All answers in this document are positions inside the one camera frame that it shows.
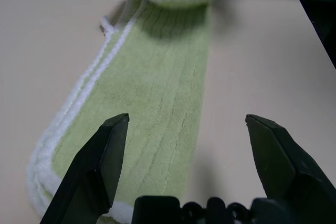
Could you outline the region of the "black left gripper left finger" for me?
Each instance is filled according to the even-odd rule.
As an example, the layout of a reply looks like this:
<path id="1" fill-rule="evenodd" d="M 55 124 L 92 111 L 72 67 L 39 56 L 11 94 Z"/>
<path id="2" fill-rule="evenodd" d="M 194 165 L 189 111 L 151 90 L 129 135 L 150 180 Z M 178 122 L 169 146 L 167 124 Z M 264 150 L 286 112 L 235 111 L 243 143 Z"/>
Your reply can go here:
<path id="1" fill-rule="evenodd" d="M 104 121 L 75 155 L 41 222 L 96 223 L 109 212 L 121 175 L 127 113 Z"/>

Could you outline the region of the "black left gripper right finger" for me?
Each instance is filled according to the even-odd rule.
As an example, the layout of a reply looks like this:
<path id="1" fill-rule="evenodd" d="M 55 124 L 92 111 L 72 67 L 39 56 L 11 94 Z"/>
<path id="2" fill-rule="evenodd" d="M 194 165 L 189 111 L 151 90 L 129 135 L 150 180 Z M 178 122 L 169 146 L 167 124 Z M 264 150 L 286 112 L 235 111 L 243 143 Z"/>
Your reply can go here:
<path id="1" fill-rule="evenodd" d="M 245 121 L 266 196 L 284 200 L 299 223 L 335 223 L 335 187 L 317 162 L 274 121 L 252 114 Z"/>

